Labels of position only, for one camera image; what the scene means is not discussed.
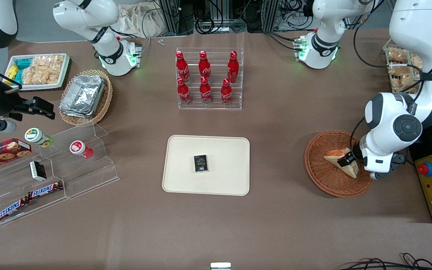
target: bread slice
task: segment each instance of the bread slice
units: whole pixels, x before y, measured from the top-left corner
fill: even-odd
[[[351,176],[352,178],[356,178],[358,176],[358,164],[356,164],[356,160],[351,162],[348,166],[341,167],[338,164],[338,159],[344,157],[348,152],[350,151],[349,148],[345,149],[339,149],[334,151],[329,151],[324,156],[324,159],[334,164],[334,166],[340,168],[342,171],[344,171],[348,176]]]

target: small jar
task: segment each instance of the small jar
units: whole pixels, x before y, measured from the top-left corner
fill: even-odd
[[[80,155],[85,159],[89,159],[93,156],[93,149],[89,146],[86,146],[86,144],[82,141],[74,141],[69,146],[69,150],[71,153],[75,155]]]
[[[24,134],[26,141],[40,145],[42,147],[49,147],[53,143],[51,136],[45,135],[39,128],[30,128]]]

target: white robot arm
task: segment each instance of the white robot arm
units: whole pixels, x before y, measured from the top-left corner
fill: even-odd
[[[112,0],[66,0],[53,7],[56,22],[93,44],[103,67],[122,76],[137,66],[135,44],[118,40],[109,28],[118,22],[119,10]]]
[[[298,60],[314,69],[329,66],[346,30],[343,19],[369,13],[377,0],[315,0],[314,17],[319,21],[317,32],[310,32],[295,41]]]
[[[423,81],[418,94],[379,93],[366,104],[371,130],[353,152],[376,179],[394,169],[395,152],[413,144],[422,128],[432,125],[432,0],[398,0],[389,34],[396,44],[421,57]]]

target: small black box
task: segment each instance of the small black box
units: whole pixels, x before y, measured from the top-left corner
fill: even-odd
[[[29,163],[29,168],[31,168],[31,176],[33,179],[38,181],[46,181],[46,171],[44,170],[44,165],[37,162],[31,161]]]
[[[208,171],[208,163],[206,155],[194,156],[194,167],[197,173]]]

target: oval wicker basket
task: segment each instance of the oval wicker basket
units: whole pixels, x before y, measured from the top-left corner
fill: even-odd
[[[304,164],[314,183],[326,193],[340,198],[356,197],[367,191],[373,180],[368,171],[358,162],[356,179],[324,159],[327,152],[349,147],[351,135],[340,130],[328,130],[317,134],[307,144]],[[353,137],[353,145],[358,138]]]
[[[103,119],[104,115],[106,114],[106,112],[110,108],[111,99],[113,97],[113,86],[111,85],[111,82],[110,82],[110,79],[108,78],[108,76],[100,70],[92,70],[92,69],[86,70],[86,71],[79,73],[76,76],[79,76],[79,75],[89,75],[89,76],[98,75],[98,76],[100,76],[106,80],[106,84],[104,85],[104,89],[103,89],[103,94],[101,94],[101,99],[99,100],[99,104],[98,104],[97,109],[96,109],[96,114],[94,115],[93,118],[82,118],[82,117],[65,115],[64,113],[62,113],[60,111],[61,118],[63,118],[63,120],[66,123],[69,123],[71,125],[82,125],[82,124],[87,123],[91,120],[94,123],[98,123],[99,121],[101,121],[101,119]],[[63,95],[61,97],[61,101],[65,97],[65,95],[68,91],[69,85],[71,85],[71,83],[76,78],[76,76],[74,76],[70,80],[70,82],[66,85],[64,92],[63,92]]]

